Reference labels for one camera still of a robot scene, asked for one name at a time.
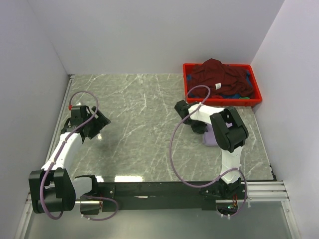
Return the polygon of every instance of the white label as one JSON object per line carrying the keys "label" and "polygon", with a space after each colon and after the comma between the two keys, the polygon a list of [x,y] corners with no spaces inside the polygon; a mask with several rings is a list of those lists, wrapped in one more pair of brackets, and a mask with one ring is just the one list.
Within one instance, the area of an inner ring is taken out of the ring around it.
{"label": "white label", "polygon": [[220,87],[221,87],[221,83],[217,83],[217,84],[215,84],[215,87],[216,87],[216,89],[218,90],[218,89],[220,89]]}

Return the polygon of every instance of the lavender cloth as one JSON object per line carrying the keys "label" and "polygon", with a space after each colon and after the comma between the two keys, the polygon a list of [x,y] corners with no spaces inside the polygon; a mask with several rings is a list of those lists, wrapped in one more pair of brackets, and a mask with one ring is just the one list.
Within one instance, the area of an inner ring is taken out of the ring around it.
{"label": "lavender cloth", "polygon": [[[226,125],[229,128],[233,124],[226,123]],[[216,138],[215,138],[213,126],[211,124],[207,124],[206,129],[207,129],[207,132],[204,133],[203,144],[206,146],[218,146]]]}

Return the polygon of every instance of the gray floor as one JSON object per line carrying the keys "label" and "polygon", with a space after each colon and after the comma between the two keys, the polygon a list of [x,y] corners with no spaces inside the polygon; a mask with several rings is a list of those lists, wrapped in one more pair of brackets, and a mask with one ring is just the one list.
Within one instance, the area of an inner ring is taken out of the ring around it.
{"label": "gray floor", "polygon": [[216,212],[189,210],[120,211],[109,221],[80,217],[78,206],[54,221],[32,215],[26,239],[291,239],[280,202],[252,203],[231,220]]}
{"label": "gray floor", "polygon": [[[92,140],[85,140],[69,174],[95,174],[100,181],[177,181],[168,159],[170,135],[180,117],[174,105],[184,97],[182,74],[76,75],[67,99],[88,90],[99,99],[101,112],[112,123]],[[94,106],[90,95],[78,102]],[[61,125],[69,117],[68,100]],[[248,180],[272,180],[269,161],[250,107],[237,108],[249,138],[241,156]],[[212,180],[221,170],[221,150],[202,144],[202,135],[183,125],[173,145],[175,165],[185,180]]]}

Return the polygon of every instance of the marble table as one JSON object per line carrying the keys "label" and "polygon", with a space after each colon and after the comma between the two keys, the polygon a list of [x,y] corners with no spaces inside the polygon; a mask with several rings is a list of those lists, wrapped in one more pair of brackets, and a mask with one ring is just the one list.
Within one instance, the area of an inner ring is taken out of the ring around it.
{"label": "marble table", "polygon": [[[69,97],[77,91],[93,92],[100,111],[112,123],[94,139],[86,139],[69,172],[95,174],[99,181],[178,181],[168,158],[168,145],[180,121],[174,106],[184,97],[182,74],[103,74],[71,76],[62,106],[58,133],[70,116]],[[73,105],[94,106],[88,94],[78,94]],[[241,155],[248,180],[273,180],[271,167],[251,107],[237,107],[249,138]],[[221,150],[202,144],[202,135],[182,125],[173,144],[173,160],[185,180],[212,180],[221,170]]]}

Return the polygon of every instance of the white panel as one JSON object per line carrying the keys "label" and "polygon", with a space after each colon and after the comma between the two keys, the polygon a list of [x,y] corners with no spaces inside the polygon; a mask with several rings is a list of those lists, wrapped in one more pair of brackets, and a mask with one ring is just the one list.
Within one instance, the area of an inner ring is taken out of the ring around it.
{"label": "white panel", "polygon": [[283,0],[29,0],[69,74],[251,63]]}
{"label": "white panel", "polygon": [[52,44],[25,0],[0,1],[0,238],[13,238],[45,161],[67,84]]}
{"label": "white panel", "polygon": [[253,60],[269,160],[303,238],[319,238],[319,2],[286,0]]}

